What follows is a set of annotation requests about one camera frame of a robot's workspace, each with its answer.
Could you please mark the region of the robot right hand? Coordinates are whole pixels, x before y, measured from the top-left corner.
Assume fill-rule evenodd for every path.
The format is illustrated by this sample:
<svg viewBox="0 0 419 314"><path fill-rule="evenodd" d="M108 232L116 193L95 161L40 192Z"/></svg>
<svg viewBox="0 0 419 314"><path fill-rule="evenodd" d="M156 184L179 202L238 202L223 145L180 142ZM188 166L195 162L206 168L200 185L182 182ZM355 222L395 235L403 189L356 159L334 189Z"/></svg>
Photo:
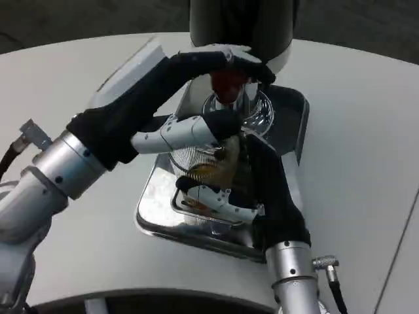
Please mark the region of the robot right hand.
<svg viewBox="0 0 419 314"><path fill-rule="evenodd" d="M188 197L229 218L253 225L256 247L263 252L283 242L311 246L304 216L294 202L285 174L282 156L255 133L245 136L251 168L253 194L237 189L222 189L182 176L176 188Z"/></svg>

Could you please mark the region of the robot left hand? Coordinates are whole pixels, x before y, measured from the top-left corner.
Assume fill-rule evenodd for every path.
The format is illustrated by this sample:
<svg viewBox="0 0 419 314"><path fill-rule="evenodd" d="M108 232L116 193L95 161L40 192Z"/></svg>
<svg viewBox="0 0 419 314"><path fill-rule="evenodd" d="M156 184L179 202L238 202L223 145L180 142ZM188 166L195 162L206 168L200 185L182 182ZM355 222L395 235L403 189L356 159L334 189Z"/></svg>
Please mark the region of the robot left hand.
<svg viewBox="0 0 419 314"><path fill-rule="evenodd" d="M186 82L214 71L232 69L272 84L275 74L250 50L248 46L209 44L164 56L144 77L123 88L121 96L78 114L66 129L105 169L111 171L118 163L128 164L138 155L131 138Z"/></svg>

